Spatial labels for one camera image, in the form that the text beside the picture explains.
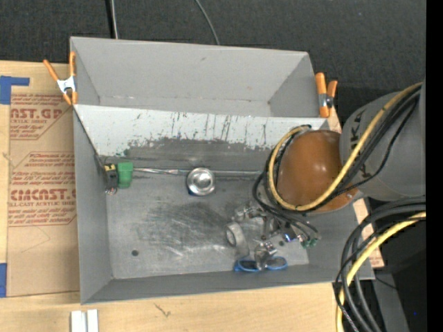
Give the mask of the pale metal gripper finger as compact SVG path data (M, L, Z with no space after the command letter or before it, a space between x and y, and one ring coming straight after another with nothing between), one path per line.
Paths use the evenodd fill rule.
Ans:
M271 241L259 243L254 250L256 268L258 270L264 270L276 252L277 249Z
M264 210L256 203L251 201L238 206L234 211L234 221L244 222L249 219L262 216Z

